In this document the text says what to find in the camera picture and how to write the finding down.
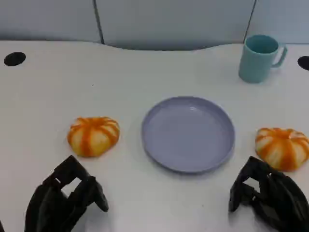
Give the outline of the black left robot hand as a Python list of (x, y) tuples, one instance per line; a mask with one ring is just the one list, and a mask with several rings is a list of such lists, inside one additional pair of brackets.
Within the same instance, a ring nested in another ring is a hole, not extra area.
[(69, 156), (33, 193), (26, 211), (26, 232), (70, 232), (95, 203), (109, 210), (102, 186), (81, 163)]

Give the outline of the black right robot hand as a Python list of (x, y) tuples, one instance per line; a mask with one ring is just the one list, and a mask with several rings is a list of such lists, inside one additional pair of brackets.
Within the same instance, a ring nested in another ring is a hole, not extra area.
[(260, 220), (279, 232), (307, 232), (309, 203), (300, 187), (285, 174), (251, 156), (232, 188), (228, 211), (251, 206)]

